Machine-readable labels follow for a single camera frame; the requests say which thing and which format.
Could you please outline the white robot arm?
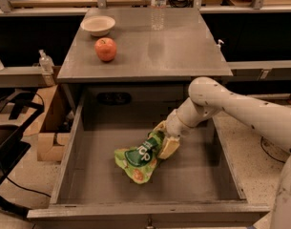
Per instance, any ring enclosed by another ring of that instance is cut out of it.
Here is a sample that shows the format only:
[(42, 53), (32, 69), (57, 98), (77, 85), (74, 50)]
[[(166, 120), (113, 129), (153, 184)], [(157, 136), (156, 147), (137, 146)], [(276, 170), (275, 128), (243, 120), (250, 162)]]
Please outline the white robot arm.
[(281, 171), (270, 229), (291, 229), (291, 108), (235, 94), (212, 78), (198, 77), (189, 85), (188, 98), (157, 125), (166, 135), (158, 156), (171, 156), (190, 129), (219, 112), (252, 128), (290, 155)]

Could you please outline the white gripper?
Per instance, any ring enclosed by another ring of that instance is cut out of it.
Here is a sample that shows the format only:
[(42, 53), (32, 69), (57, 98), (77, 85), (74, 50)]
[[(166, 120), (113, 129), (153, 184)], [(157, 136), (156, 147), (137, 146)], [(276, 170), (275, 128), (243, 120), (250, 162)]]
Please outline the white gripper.
[(166, 118), (154, 127), (155, 132), (167, 133), (170, 137), (165, 137), (162, 142), (162, 147), (158, 153), (158, 158), (169, 158), (179, 147), (178, 137), (188, 135), (190, 128), (186, 126), (180, 119), (177, 109), (174, 109)]

